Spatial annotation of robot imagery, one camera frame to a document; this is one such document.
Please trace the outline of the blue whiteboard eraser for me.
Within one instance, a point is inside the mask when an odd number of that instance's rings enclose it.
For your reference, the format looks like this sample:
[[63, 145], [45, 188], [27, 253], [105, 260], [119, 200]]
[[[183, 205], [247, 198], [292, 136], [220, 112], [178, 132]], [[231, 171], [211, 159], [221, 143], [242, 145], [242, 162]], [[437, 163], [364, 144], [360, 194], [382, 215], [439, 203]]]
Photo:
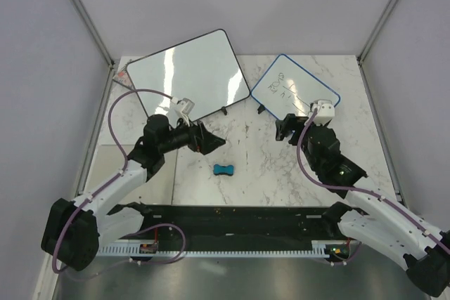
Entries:
[[215, 176], [232, 176], [234, 175], [234, 166], [233, 165], [220, 165], [215, 164], [213, 166], [213, 174]]

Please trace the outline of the blue framed small whiteboard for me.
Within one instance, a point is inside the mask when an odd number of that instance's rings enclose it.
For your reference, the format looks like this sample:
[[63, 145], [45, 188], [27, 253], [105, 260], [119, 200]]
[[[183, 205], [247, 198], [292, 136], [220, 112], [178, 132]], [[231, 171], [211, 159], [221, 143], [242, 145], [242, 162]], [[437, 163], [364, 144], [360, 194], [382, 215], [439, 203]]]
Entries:
[[306, 116], [316, 100], [334, 106], [341, 101], [339, 93], [285, 54], [275, 58], [250, 95], [276, 119], [289, 113]]

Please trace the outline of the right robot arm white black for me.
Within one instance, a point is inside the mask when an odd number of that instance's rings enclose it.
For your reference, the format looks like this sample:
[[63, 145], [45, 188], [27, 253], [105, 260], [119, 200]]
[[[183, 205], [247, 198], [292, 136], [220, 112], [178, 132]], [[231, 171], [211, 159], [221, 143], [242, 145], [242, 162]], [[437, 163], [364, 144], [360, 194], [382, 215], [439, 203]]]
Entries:
[[326, 237], [344, 235], [366, 244], [400, 266], [429, 296], [439, 297], [449, 287], [449, 232], [384, 196], [367, 173], [341, 153], [334, 130], [316, 124], [315, 116], [288, 114], [275, 125], [276, 140], [288, 138], [297, 159], [306, 159], [302, 173], [342, 198], [324, 214]]

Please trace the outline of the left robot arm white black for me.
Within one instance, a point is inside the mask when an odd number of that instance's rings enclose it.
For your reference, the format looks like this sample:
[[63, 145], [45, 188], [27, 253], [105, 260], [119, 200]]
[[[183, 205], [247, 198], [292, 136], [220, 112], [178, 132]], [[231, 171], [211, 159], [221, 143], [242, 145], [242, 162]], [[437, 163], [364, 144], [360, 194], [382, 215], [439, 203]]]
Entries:
[[225, 143], [202, 122], [180, 119], [172, 127], [167, 116], [150, 116], [143, 135], [124, 156], [120, 170], [95, 190], [73, 200], [60, 198], [51, 206], [41, 248], [52, 256], [53, 272], [85, 269], [99, 248], [121, 237], [134, 234], [139, 239], [149, 238], [155, 228], [152, 219], [129, 207], [115, 214], [110, 210], [156, 175], [165, 163], [166, 153], [187, 147], [208, 155]]

